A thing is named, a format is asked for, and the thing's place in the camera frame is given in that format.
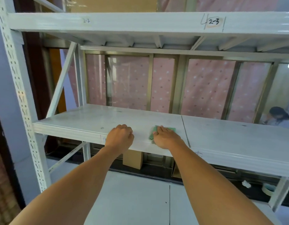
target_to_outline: cardboard box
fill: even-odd
[[[173,178],[182,178],[176,162],[173,163],[173,171],[171,173]]]
[[[142,167],[143,152],[128,150],[123,154],[123,165],[136,168],[138,170]]]
[[[67,0],[72,13],[156,12],[158,0]]]

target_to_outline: person's right arm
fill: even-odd
[[[158,127],[154,142],[173,155],[200,225],[273,225],[259,208],[187,147],[175,132]]]

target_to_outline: hand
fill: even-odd
[[[174,145],[183,145],[184,140],[169,128],[164,128],[163,126],[157,127],[157,132],[153,132],[154,142],[158,147],[163,149],[169,149]]]
[[[118,125],[113,128],[106,138],[105,147],[112,148],[118,155],[129,149],[134,140],[133,130],[127,125]]]

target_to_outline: green cloth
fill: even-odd
[[[169,128],[170,130],[176,132],[176,128],[170,128],[170,127],[168,127],[168,128]],[[155,127],[154,127],[154,128],[152,129],[152,131],[151,131],[151,134],[150,134],[150,137],[149,137],[150,140],[153,140],[153,139],[154,139],[153,132],[157,132],[157,125],[155,125]]]

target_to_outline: forearm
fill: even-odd
[[[102,148],[36,197],[11,224],[84,224],[107,171],[118,156],[115,151]]]
[[[231,182],[186,145],[169,149],[200,225],[272,224]]]

